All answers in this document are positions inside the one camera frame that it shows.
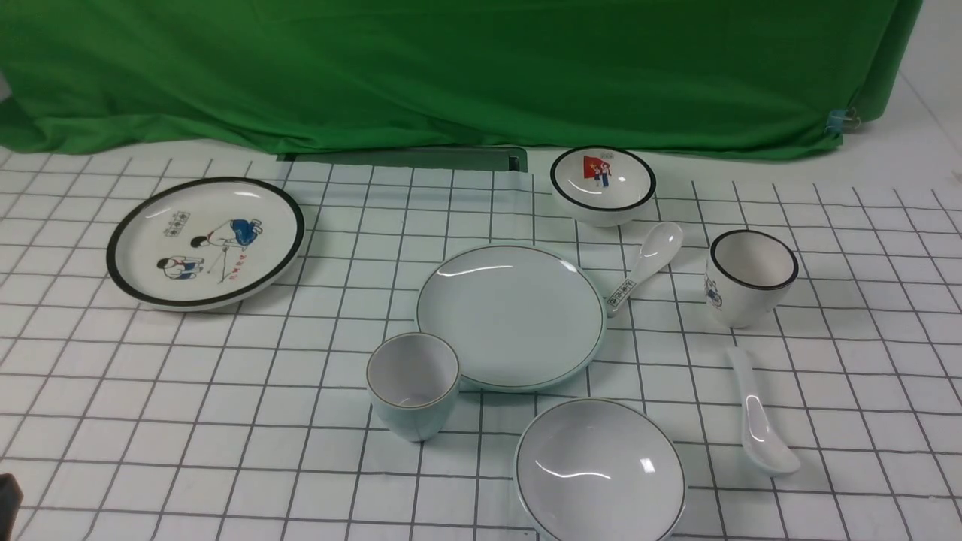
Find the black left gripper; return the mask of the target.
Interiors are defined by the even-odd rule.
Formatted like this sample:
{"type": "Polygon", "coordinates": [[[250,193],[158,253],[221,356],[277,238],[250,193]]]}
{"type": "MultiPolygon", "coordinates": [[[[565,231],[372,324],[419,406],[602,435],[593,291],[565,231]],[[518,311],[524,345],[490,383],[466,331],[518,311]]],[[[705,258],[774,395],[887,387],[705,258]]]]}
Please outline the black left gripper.
{"type": "Polygon", "coordinates": [[[11,536],[23,493],[14,475],[0,475],[0,534],[11,536]]]}

